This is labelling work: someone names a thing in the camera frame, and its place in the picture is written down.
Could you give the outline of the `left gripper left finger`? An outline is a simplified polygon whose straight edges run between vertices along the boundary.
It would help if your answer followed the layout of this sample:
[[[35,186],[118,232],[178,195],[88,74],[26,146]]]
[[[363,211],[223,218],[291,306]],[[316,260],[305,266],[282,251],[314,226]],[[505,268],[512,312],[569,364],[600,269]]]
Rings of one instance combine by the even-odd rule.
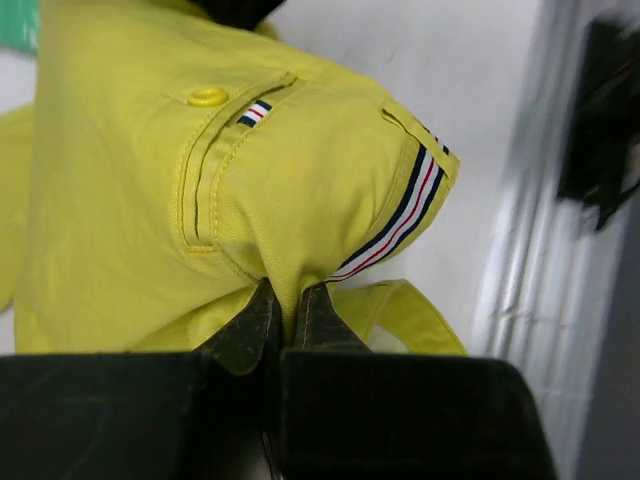
[[[248,304],[199,351],[231,375],[249,375],[280,351],[280,303],[262,279]]]

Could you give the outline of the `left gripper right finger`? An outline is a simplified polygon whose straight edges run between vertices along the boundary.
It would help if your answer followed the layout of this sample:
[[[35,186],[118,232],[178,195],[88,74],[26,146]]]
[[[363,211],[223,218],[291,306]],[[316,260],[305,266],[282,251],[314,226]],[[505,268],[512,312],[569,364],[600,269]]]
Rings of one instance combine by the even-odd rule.
[[[303,292],[289,350],[303,354],[373,353],[338,314],[325,283]]]

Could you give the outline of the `yellow trousers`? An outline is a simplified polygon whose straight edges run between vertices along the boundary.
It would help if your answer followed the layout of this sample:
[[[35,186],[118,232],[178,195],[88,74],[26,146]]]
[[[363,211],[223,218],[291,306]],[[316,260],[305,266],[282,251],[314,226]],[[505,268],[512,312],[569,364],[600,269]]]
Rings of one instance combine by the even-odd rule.
[[[18,353],[190,351],[268,280],[284,335],[327,285],[380,350],[464,353],[409,282],[339,283],[432,223],[459,162],[374,80],[188,1],[45,1],[1,117],[1,303]]]

